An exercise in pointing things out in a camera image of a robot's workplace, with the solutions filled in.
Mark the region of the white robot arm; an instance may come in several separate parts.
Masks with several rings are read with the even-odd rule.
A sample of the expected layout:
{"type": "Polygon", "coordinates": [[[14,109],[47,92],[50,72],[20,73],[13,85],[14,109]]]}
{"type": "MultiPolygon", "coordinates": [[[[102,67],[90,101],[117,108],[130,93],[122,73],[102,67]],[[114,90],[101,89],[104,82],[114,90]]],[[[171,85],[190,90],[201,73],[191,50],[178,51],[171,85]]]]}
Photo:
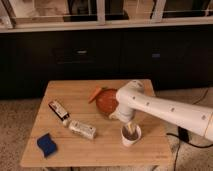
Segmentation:
{"type": "Polygon", "coordinates": [[[213,108],[148,96],[139,80],[132,80],[116,92],[118,106],[113,115],[123,123],[143,111],[213,141],[213,108]]]}

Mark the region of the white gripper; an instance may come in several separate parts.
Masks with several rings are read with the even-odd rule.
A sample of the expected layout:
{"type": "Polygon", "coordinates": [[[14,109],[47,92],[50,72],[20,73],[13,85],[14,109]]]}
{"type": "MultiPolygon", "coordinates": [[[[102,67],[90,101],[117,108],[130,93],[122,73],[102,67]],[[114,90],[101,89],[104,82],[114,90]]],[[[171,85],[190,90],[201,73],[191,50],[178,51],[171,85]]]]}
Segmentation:
{"type": "Polygon", "coordinates": [[[126,123],[127,131],[130,134],[134,133],[132,127],[132,120],[134,119],[135,110],[129,107],[118,105],[113,113],[109,115],[110,119],[118,119],[123,123],[126,123]]]}

